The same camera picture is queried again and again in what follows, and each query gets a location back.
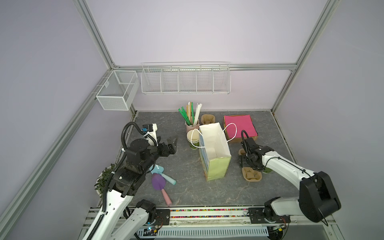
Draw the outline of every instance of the potted plant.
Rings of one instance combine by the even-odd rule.
[[[111,164],[111,166],[106,167],[97,178],[97,181],[95,184],[95,187],[96,187],[95,190],[100,197],[103,195],[105,183],[107,182],[107,179],[109,178],[109,175],[111,174],[112,170],[115,169],[115,166],[116,166],[115,164]]]

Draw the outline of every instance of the bag handle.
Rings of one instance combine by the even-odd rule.
[[[198,146],[195,146],[195,145],[192,143],[192,136],[193,136],[193,132],[194,132],[195,130],[197,130],[197,131],[200,133],[200,135],[203,136],[203,134],[202,134],[197,128],[193,129],[193,130],[192,130],[192,134],[191,134],[190,143],[191,143],[192,146],[194,146],[194,147],[197,147],[197,148],[204,148],[204,147],[198,147]]]
[[[225,129],[226,129],[229,125],[231,125],[231,124],[235,125],[236,132],[235,132],[235,135],[233,136],[233,138],[229,139],[227,142],[229,142],[229,141],[231,141],[232,139],[234,139],[234,138],[236,137],[236,134],[237,134],[237,126],[236,126],[236,124],[234,124],[233,122],[231,122],[230,124],[228,124],[228,125],[224,128],[223,132],[224,132]]]

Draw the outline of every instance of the pink paper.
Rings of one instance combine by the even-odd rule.
[[[241,137],[241,131],[245,130],[248,133],[249,137],[257,136],[255,127],[252,124],[251,116],[242,115],[242,116],[224,116],[225,126],[230,123],[234,123],[237,126],[236,137]],[[233,124],[229,125],[226,129],[228,137],[231,139],[235,135],[236,128]]]

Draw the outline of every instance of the purple trowel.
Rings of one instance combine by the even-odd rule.
[[[152,186],[155,190],[161,190],[163,193],[163,197],[167,203],[167,206],[170,207],[172,205],[172,201],[170,200],[168,194],[164,190],[164,187],[166,185],[166,180],[159,174],[154,173],[152,175]]]
[[[167,180],[168,182],[170,182],[173,185],[175,185],[176,184],[176,180],[171,178],[171,177],[169,177],[169,176],[167,176],[167,175],[165,175],[163,173],[163,171],[164,171],[164,168],[162,166],[159,166],[159,165],[155,164],[155,167],[153,168],[151,173],[152,174],[154,174],[154,173],[160,174],[163,178],[165,178],[165,180]]]

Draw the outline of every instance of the white wire rack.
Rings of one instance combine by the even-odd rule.
[[[229,63],[143,67],[141,90],[144,94],[228,94]]]
[[[128,111],[139,85],[136,71],[113,70],[96,98],[104,110]]]

